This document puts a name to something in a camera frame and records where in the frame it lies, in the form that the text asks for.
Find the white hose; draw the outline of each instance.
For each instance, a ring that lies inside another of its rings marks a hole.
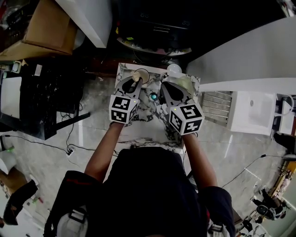
[[[282,117],[282,116],[285,116],[285,115],[287,115],[287,114],[291,113],[291,112],[292,112],[292,110],[294,109],[294,99],[293,99],[293,97],[292,97],[292,96],[290,96],[290,95],[288,95],[288,94],[287,94],[287,96],[289,96],[289,97],[290,97],[290,99],[291,99],[291,101],[292,101],[292,106],[291,106],[291,108],[290,108],[289,112],[287,112],[287,113],[285,113],[285,114],[281,114],[281,113],[274,113],[274,116],[275,116],[275,117],[278,117],[278,116],[280,116],[280,117]]]

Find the cardboard box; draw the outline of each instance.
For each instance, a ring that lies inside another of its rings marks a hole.
[[[76,24],[54,0],[40,0],[24,38],[2,51],[0,61],[71,55],[76,32]]]

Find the marble tabletop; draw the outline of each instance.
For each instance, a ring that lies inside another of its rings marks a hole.
[[[123,129],[118,142],[138,146],[160,146],[182,153],[182,139],[168,122],[167,106],[165,104],[160,105],[158,101],[151,101],[149,95],[152,92],[158,94],[161,85],[161,75],[167,72],[170,75],[168,80],[172,82],[174,80],[180,82],[181,79],[178,78],[187,77],[187,79],[183,80],[188,80],[188,78],[190,78],[193,85],[193,99],[197,103],[200,78],[183,73],[172,74],[166,69],[120,63],[118,65],[115,87],[121,80],[131,76],[131,72],[137,69],[146,69],[150,74],[150,79],[146,84],[142,85],[139,97],[141,102],[138,111],[129,124]]]

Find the black and white marker cube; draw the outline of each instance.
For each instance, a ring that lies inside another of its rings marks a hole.
[[[110,121],[128,124],[136,114],[140,100],[111,95],[109,104]]]
[[[204,122],[204,113],[199,104],[189,104],[170,108],[170,124],[186,135],[198,132]]]

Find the black table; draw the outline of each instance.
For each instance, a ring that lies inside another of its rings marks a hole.
[[[22,77],[19,119],[0,112],[0,122],[13,130],[46,140],[57,130],[90,117],[90,113],[78,115],[83,79],[87,76],[84,76],[82,65],[75,65],[67,57],[43,59],[38,64],[43,66],[40,76],[34,75],[37,65],[34,61],[23,66],[19,75],[8,74],[8,77]],[[57,112],[74,116],[57,123]]]

